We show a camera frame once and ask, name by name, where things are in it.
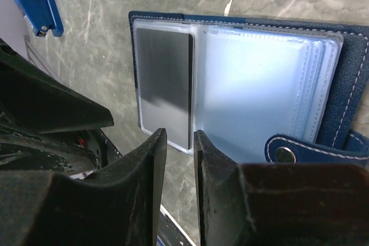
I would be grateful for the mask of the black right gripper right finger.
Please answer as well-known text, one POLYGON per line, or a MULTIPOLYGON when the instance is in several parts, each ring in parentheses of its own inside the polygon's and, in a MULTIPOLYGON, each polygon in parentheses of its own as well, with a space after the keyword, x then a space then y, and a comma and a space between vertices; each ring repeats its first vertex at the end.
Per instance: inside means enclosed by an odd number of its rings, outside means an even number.
POLYGON ((367 245, 368 170, 239 164, 194 135, 202 245, 367 245))

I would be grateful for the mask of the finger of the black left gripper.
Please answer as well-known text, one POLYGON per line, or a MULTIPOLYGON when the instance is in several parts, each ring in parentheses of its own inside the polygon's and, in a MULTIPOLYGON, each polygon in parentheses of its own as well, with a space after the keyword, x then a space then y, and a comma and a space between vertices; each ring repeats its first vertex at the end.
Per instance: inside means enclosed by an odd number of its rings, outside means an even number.
POLYGON ((2 170, 54 171, 70 176, 99 168, 99 158, 83 147, 19 128, 1 128, 2 170))
POLYGON ((111 127, 109 109, 73 91, 1 41, 1 119, 39 133, 111 127))

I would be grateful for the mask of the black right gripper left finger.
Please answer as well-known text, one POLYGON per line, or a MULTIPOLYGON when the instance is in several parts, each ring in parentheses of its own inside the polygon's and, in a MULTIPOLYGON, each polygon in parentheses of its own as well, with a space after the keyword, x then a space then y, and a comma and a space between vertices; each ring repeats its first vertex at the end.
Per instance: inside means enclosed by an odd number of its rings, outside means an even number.
POLYGON ((167 132, 74 179, 55 171, 1 170, 2 245, 155 245, 167 132))

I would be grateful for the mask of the blue leather card holder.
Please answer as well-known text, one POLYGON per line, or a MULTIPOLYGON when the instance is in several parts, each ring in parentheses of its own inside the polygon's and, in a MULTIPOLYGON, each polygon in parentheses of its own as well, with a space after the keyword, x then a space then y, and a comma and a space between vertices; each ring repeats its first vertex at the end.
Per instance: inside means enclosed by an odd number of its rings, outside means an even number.
POLYGON ((191 148, 203 131, 243 163, 368 164, 351 124, 368 81, 368 27, 325 22, 132 11, 137 28, 194 37, 191 148))

